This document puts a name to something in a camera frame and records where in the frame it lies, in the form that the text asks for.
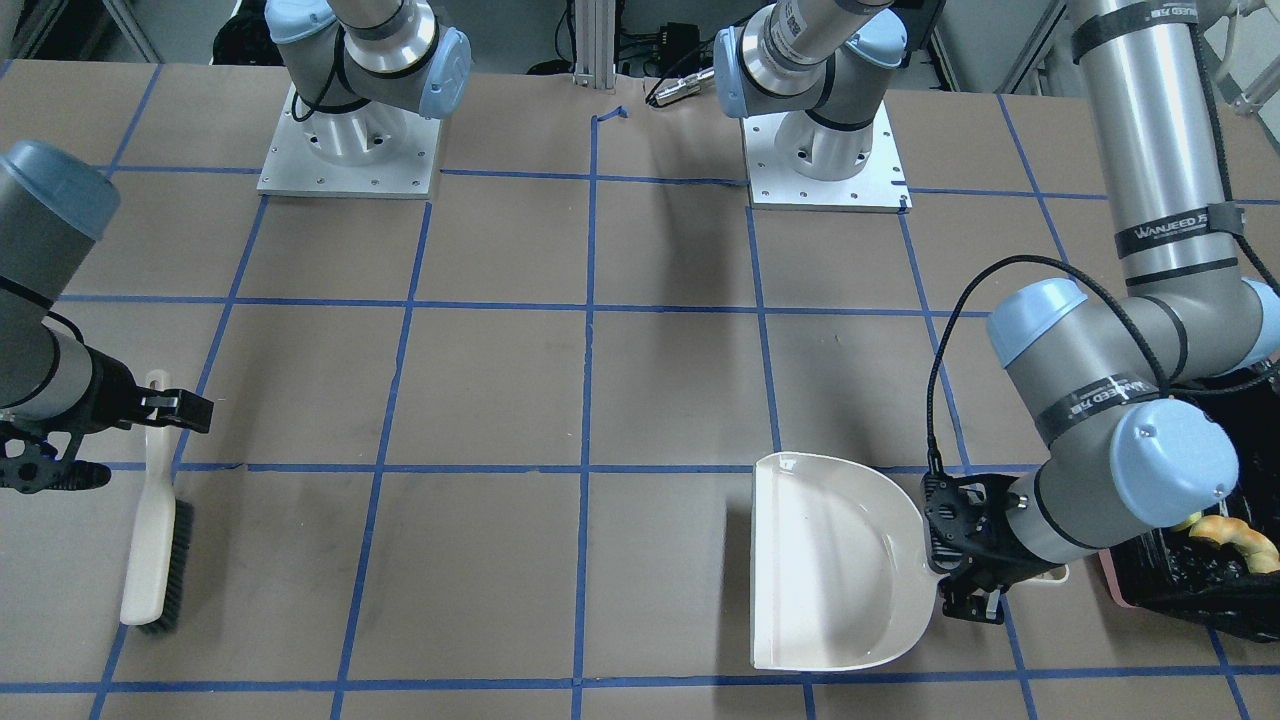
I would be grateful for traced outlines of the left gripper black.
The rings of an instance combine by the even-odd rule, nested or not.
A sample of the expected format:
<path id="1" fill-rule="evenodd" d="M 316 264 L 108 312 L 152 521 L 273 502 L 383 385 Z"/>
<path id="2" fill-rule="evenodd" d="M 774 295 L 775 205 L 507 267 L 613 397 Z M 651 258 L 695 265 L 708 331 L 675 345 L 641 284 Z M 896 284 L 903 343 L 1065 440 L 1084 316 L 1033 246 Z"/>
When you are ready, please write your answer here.
<path id="1" fill-rule="evenodd" d="M 968 623 L 1004 625 L 1004 594 L 1019 582 L 1051 570 L 1033 555 L 1006 518 L 1020 497 L 1010 492 L 1016 478 L 983 473 L 951 477 L 928 471 L 922 478 L 928 562 L 938 583 L 942 614 Z"/>

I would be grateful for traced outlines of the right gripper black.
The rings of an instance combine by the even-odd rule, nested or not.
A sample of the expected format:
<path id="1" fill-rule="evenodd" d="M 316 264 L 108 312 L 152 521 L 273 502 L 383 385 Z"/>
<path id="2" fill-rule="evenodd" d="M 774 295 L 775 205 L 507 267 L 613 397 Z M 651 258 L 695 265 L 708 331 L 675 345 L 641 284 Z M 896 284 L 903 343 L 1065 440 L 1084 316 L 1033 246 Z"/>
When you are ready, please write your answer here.
<path id="1" fill-rule="evenodd" d="M 83 438 L 134 425 L 178 427 L 210 432 L 215 402 L 182 388 L 138 386 L 132 372 L 96 348 L 82 348 L 90 361 L 87 388 L 70 406 L 70 436 Z"/>

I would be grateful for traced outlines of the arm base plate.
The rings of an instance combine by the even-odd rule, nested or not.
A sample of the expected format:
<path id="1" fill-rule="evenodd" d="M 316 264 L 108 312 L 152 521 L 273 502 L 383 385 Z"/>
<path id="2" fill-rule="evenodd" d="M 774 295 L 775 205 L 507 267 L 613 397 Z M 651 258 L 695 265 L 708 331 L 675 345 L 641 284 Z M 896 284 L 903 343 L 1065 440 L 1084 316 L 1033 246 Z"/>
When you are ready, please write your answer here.
<path id="1" fill-rule="evenodd" d="M 913 209 L 887 104 L 872 123 L 842 132 L 804 111 L 740 120 L 755 209 L 905 213 Z"/>
<path id="2" fill-rule="evenodd" d="M 303 122 L 289 87 L 257 182 L 266 196 L 428 200 L 444 122 L 371 102 Z"/>

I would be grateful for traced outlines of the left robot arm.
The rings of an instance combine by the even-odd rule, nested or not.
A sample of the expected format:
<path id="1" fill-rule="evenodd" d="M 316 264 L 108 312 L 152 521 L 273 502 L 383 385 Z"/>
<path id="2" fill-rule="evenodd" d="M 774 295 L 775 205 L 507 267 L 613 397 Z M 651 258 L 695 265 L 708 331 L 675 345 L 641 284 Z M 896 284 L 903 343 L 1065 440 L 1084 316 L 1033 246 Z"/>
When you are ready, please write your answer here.
<path id="1" fill-rule="evenodd" d="M 1277 351 L 1277 282 L 1233 200 L 1201 56 L 1197 1 L 1073 1 L 1126 296 L 1074 269 L 987 322 L 993 351 L 1050 451 L 1020 478 L 947 475 L 925 433 L 925 516 L 943 612 L 1000 624 L 1000 597 L 1052 568 L 1210 509 L 1236 487 L 1228 433 L 1198 382 Z"/>

